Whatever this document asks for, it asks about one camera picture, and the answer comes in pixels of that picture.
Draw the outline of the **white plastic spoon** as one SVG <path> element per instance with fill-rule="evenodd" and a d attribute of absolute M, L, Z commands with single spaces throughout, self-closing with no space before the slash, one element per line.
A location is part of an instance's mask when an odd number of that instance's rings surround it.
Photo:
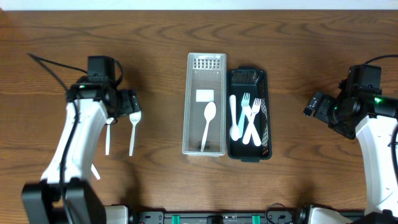
<path fill-rule="evenodd" d="M 142 117 L 142 112 L 137 111 L 134 113 L 131 113 L 129 115 L 130 122 L 132 123 L 132 133 L 131 133 L 131 140 L 130 140 L 130 145 L 129 145 L 129 156 L 132 157 L 133 152 L 134 152 L 134 142 L 135 142 L 135 132 L 136 132 L 136 126 L 141 120 Z"/>
<path fill-rule="evenodd" d="M 91 165 L 91 172 L 93 173 L 94 177 L 97 180 L 100 180 L 101 177 L 100 177 L 100 175 L 99 175 L 99 173 L 98 173 L 98 171 L 97 171 L 97 169 L 96 169 L 94 164 Z"/>
<path fill-rule="evenodd" d="M 105 141 L 105 155 L 109 155 L 110 144 L 111 144 L 111 125 L 114 121 L 114 118 L 108 118 L 106 120 L 106 141 Z"/>
<path fill-rule="evenodd" d="M 205 124 L 205 130 L 203 132 L 203 137 L 201 140 L 201 152 L 203 152 L 205 149 L 210 121 L 215 117 L 215 115 L 216 115 L 216 105 L 213 101 L 211 101 L 206 105 L 204 110 L 204 117 L 206 120 L 206 124 Z"/>
<path fill-rule="evenodd" d="M 229 96 L 229 106 L 231 110 L 231 121 L 232 125 L 229 129 L 229 135 L 233 141 L 237 141 L 240 137 L 239 127 L 236 122 L 236 96 Z"/>

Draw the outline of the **pale green plastic fork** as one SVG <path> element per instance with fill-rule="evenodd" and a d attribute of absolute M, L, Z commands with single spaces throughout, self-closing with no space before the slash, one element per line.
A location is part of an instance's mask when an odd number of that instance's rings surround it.
<path fill-rule="evenodd" d="M 244 120 L 245 120 L 245 116 L 246 116 L 244 114 L 244 106 L 249 104 L 249 100 L 250 100 L 250 94 L 244 93 L 243 98 L 241 100 L 241 114 L 240 114 L 239 122 L 238 122 L 239 138 L 242 138 L 242 136 L 243 136 Z"/>

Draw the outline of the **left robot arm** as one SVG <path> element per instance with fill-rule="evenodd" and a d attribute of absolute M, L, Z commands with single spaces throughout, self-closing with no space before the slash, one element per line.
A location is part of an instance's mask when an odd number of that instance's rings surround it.
<path fill-rule="evenodd" d="M 108 56 L 88 57 L 88 68 L 66 88 L 67 116 L 55 154 L 38 183 L 21 197 L 30 223 L 138 223 L 127 205 L 102 204 L 90 184 L 103 127 L 139 112 L 134 90 L 120 90 L 121 64 Z"/>

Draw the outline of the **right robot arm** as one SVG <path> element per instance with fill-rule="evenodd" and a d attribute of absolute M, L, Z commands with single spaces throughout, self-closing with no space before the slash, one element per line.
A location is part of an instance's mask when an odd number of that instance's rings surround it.
<path fill-rule="evenodd" d="M 380 67 L 353 65 L 336 98 L 317 92 L 303 110 L 359 141 L 367 207 L 357 223 L 397 223 L 397 100 L 382 96 L 380 82 Z"/>

